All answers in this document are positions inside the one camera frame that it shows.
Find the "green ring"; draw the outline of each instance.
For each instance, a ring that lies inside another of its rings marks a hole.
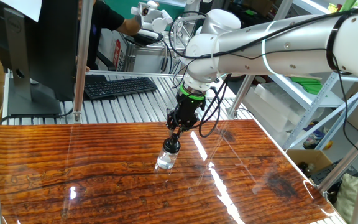
[[[190,99],[193,99],[193,100],[204,100],[204,99],[205,99],[205,96],[190,95],[190,94],[185,90],[185,87],[183,87],[183,84],[180,86],[180,91],[181,91],[185,96],[188,96]]]

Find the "plastic bottle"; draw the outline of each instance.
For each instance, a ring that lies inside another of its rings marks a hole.
[[[179,136],[172,134],[172,137],[164,141],[160,155],[157,159],[157,165],[161,169],[171,169],[175,164],[180,150]]]

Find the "keyboard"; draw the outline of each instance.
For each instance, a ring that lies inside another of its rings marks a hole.
[[[143,93],[156,89],[157,86],[149,78],[145,77],[85,84],[85,93],[91,100],[97,100],[107,96]]]

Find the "wood grain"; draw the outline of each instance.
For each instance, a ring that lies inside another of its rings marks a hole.
[[[155,169],[167,136],[163,123],[0,126],[2,214],[8,224],[311,223],[334,212],[254,121],[185,133],[174,168]]]

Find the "person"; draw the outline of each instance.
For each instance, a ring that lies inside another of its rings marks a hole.
[[[82,0],[79,0],[79,18],[81,18]],[[137,19],[125,19],[122,15],[112,10],[107,4],[100,0],[93,0],[93,12],[91,21],[91,33],[89,37],[87,72],[97,70],[96,54],[98,53],[101,29],[107,28],[126,35],[135,35],[140,31]]]

